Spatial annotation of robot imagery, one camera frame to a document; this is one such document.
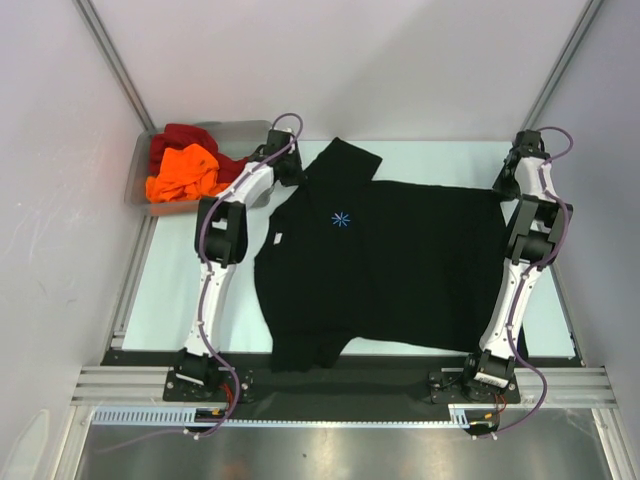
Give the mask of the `black t-shirt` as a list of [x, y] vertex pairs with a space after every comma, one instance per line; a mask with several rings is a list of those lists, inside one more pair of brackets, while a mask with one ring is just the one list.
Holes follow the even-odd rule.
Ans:
[[477, 349], [503, 277], [499, 196], [379, 180], [380, 165], [335, 139], [271, 215], [254, 273], [273, 371], [330, 368], [356, 338]]

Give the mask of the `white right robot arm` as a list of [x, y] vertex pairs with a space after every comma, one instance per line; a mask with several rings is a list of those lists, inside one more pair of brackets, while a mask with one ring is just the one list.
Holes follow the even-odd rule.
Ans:
[[523, 364], [518, 341], [526, 308], [543, 271], [566, 240], [573, 207], [553, 185], [554, 159], [526, 157], [506, 163], [504, 180], [517, 188], [517, 205], [507, 225], [503, 279], [479, 350], [465, 361], [461, 388], [473, 401], [504, 394]]

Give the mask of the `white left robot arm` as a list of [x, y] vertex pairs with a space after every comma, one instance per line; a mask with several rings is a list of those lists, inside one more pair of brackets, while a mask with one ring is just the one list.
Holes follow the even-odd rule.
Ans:
[[214, 397], [222, 373], [231, 367], [214, 345], [227, 293], [248, 250], [247, 211], [276, 183], [296, 186], [305, 179], [298, 146], [259, 148], [239, 177], [216, 197], [199, 201], [195, 250], [200, 260], [196, 313], [173, 372], [197, 398]]

